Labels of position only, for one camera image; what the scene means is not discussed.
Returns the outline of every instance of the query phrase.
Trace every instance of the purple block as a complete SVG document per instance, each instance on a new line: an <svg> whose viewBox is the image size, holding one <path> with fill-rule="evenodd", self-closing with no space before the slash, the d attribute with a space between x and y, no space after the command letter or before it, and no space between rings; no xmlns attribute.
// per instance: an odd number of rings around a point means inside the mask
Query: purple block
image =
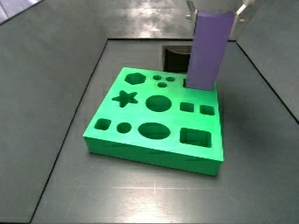
<svg viewBox="0 0 299 224"><path fill-rule="evenodd" d="M223 14L199 12L185 81L187 88L212 90L233 20L233 12Z"/></svg>

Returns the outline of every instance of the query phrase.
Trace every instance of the hole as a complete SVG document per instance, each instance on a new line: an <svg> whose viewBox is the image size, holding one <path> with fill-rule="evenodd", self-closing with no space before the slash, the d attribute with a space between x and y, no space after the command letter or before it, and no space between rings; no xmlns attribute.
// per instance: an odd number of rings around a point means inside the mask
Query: hole
<svg viewBox="0 0 299 224"><path fill-rule="evenodd" d="M164 112L172 106L171 100L163 95L153 95L145 100L145 106L153 112Z"/></svg>
<svg viewBox="0 0 299 224"><path fill-rule="evenodd" d="M108 119L97 119L96 125L95 125L95 129L96 130L107 130L111 124L111 120Z"/></svg>
<svg viewBox="0 0 299 224"><path fill-rule="evenodd" d="M128 103L137 103L135 99L136 92L128 94L124 90L119 92L119 96L112 98L112 101L119 102L119 107L123 108Z"/></svg>
<svg viewBox="0 0 299 224"><path fill-rule="evenodd" d="M116 126L116 131L121 134L125 134L129 130L132 129L132 126L128 122L121 122L117 126Z"/></svg>
<svg viewBox="0 0 299 224"><path fill-rule="evenodd" d="M153 79L155 79L156 81L159 81L161 78L163 78L163 77L161 77L160 75L155 75L155 76L153 76Z"/></svg>
<svg viewBox="0 0 299 224"><path fill-rule="evenodd" d="M173 77L167 77L165 78L168 81L175 81L175 78Z"/></svg>
<svg viewBox="0 0 299 224"><path fill-rule="evenodd" d="M141 84L145 82L145 76L140 73L131 73L125 76L125 82L131 85Z"/></svg>
<svg viewBox="0 0 299 224"><path fill-rule="evenodd" d="M164 139L171 135L169 129L157 122L143 123L139 126L137 131L143 137L153 140Z"/></svg>
<svg viewBox="0 0 299 224"><path fill-rule="evenodd" d="M167 84L165 84L164 82L159 82L159 83L157 83L157 87L159 87L159 88L165 88L165 87L167 87Z"/></svg>
<svg viewBox="0 0 299 224"><path fill-rule="evenodd" d="M193 104L188 102L181 102L180 110L185 112L193 112Z"/></svg>
<svg viewBox="0 0 299 224"><path fill-rule="evenodd" d="M180 142L201 147L211 147L211 133L199 129L181 128Z"/></svg>
<svg viewBox="0 0 299 224"><path fill-rule="evenodd" d="M204 114L205 116L213 116L215 115L213 107L200 105L200 113Z"/></svg>

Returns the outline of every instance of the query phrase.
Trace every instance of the star-shaped hole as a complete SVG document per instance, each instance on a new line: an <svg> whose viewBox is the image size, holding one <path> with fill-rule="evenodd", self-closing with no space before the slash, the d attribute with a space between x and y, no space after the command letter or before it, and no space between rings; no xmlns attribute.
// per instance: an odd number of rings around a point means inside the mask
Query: star-shaped hole
<svg viewBox="0 0 299 224"><path fill-rule="evenodd" d="M136 92L128 94L124 90L119 92L119 96L112 98L112 101L119 102L119 107L123 108L128 103L137 103L135 99Z"/></svg>

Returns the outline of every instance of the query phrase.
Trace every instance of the square hole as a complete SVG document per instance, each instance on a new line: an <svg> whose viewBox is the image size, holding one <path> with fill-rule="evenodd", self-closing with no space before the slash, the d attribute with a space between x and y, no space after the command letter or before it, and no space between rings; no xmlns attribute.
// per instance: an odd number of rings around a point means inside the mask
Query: square hole
<svg viewBox="0 0 299 224"><path fill-rule="evenodd" d="M96 125L95 125L95 129L96 130L107 130L111 124L111 120L108 119L97 119Z"/></svg>
<svg viewBox="0 0 299 224"><path fill-rule="evenodd" d="M211 133L205 130L181 128L180 143L211 147Z"/></svg>
<svg viewBox="0 0 299 224"><path fill-rule="evenodd" d="M215 116L215 111L212 106L200 105L200 113L205 116Z"/></svg>
<svg viewBox="0 0 299 224"><path fill-rule="evenodd" d="M181 102L180 110L185 112L193 112L193 104L188 102Z"/></svg>

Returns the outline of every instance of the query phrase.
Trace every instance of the green foam block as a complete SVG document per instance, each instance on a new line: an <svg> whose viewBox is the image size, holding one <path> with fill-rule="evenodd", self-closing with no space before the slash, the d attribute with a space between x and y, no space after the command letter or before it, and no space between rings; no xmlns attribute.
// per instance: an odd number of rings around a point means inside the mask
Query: green foam block
<svg viewBox="0 0 299 224"><path fill-rule="evenodd" d="M84 132L89 152L215 176L223 162L212 91L185 74L123 68Z"/></svg>

